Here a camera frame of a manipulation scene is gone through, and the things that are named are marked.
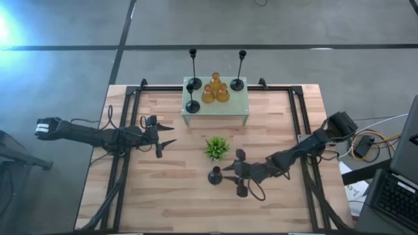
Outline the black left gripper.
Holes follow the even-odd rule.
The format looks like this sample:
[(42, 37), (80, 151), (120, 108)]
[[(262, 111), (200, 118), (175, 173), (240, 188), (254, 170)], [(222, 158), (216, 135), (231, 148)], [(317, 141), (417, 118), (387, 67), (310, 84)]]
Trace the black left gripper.
[(176, 141), (176, 139), (173, 139), (159, 143), (158, 131), (171, 131), (174, 130), (174, 127), (167, 127), (158, 123), (157, 116), (155, 115), (150, 117), (141, 116), (140, 126), (144, 129), (144, 132), (142, 133), (139, 150), (142, 150), (140, 148), (141, 146), (152, 147), (155, 145), (155, 154), (157, 158), (162, 158), (162, 150), (169, 144)]

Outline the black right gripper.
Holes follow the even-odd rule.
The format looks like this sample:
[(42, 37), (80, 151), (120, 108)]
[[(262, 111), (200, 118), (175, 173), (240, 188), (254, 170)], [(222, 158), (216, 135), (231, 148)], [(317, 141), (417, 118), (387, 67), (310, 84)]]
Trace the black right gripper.
[(237, 184), (236, 193), (239, 197), (247, 197), (250, 181), (254, 181), (256, 185), (259, 185), (255, 179), (256, 170), (258, 169), (258, 163), (247, 163), (246, 153), (242, 149), (236, 150), (236, 157), (238, 158), (231, 165), (222, 168), (223, 171), (234, 170), (236, 176), (223, 176), (224, 180), (232, 181)]

